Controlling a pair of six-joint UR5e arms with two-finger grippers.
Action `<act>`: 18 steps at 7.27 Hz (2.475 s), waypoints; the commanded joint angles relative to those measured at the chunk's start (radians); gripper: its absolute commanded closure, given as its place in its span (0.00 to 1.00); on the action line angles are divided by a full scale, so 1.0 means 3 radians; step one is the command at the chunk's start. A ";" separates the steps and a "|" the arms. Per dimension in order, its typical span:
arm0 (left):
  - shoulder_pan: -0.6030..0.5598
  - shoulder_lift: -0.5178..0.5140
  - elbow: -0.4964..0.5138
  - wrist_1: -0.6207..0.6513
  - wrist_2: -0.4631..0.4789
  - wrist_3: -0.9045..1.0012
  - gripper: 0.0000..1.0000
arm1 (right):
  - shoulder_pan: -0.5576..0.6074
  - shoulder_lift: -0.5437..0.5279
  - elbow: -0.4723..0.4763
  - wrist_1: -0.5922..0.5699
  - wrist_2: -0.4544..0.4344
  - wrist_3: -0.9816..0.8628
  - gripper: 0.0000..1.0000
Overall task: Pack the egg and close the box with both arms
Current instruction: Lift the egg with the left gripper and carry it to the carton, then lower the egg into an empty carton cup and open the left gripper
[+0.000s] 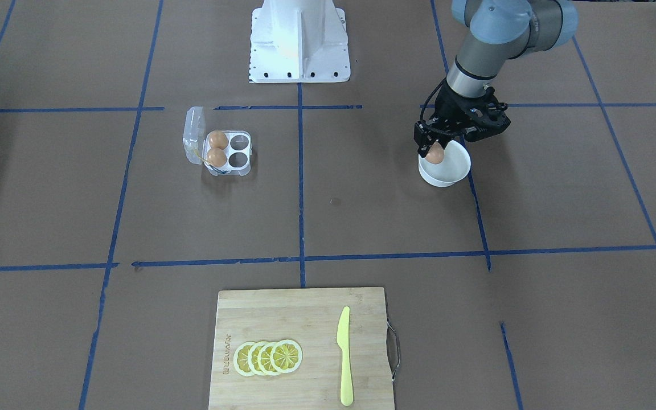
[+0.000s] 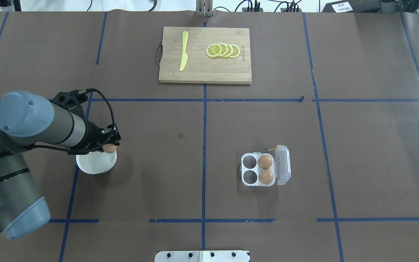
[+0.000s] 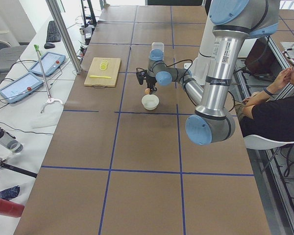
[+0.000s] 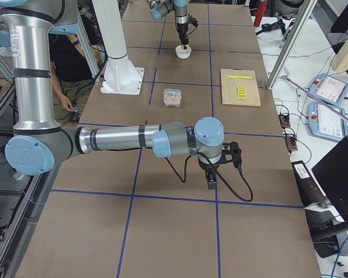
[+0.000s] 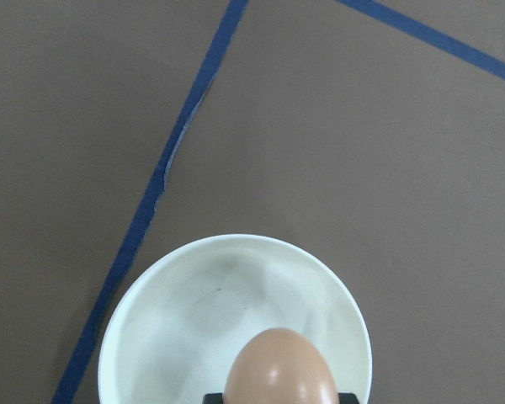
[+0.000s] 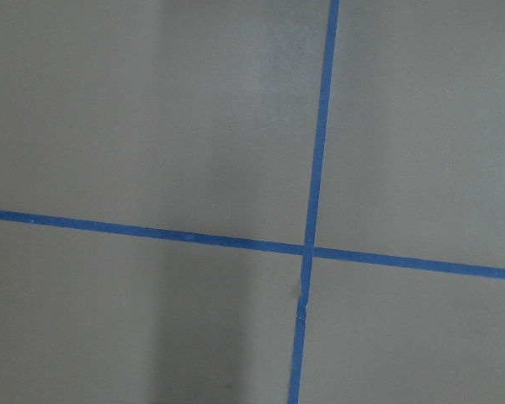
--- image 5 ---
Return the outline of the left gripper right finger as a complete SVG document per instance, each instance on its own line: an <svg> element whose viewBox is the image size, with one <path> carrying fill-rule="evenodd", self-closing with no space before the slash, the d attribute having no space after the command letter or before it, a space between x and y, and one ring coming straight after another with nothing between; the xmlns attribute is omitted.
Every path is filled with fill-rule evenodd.
<svg viewBox="0 0 505 404"><path fill-rule="evenodd" d="M340 404L358 404L358 398L353 393L343 393L338 394Z"/></svg>

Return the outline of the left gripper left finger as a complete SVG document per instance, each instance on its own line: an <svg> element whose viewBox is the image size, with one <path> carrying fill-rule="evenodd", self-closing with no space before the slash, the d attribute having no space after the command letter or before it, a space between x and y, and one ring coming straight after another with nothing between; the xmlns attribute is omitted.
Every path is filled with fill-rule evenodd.
<svg viewBox="0 0 505 404"><path fill-rule="evenodd" d="M224 396L222 393L208 393L203 397L203 404L223 404Z"/></svg>

